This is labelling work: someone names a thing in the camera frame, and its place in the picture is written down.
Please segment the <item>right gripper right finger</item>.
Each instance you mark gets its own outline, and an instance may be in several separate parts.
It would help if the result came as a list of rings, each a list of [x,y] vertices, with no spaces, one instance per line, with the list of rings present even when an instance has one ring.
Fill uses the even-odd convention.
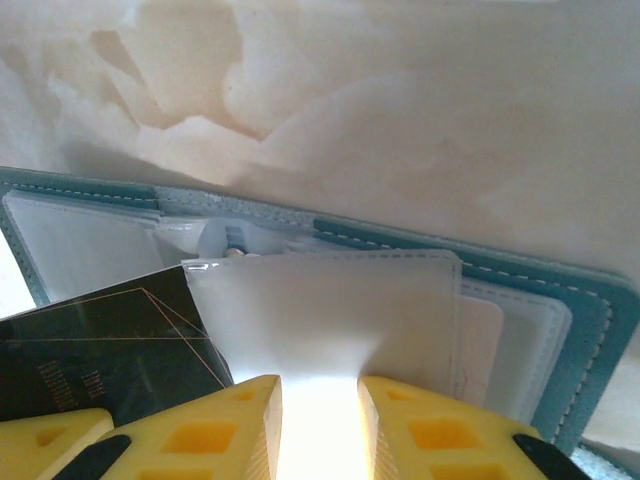
[[[383,377],[358,380],[371,479],[581,479],[538,431]]]

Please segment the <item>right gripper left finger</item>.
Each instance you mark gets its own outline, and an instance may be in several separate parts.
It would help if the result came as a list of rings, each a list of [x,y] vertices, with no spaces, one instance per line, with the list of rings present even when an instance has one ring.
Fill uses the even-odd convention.
[[[263,375],[108,432],[57,479],[273,479],[282,385]]]

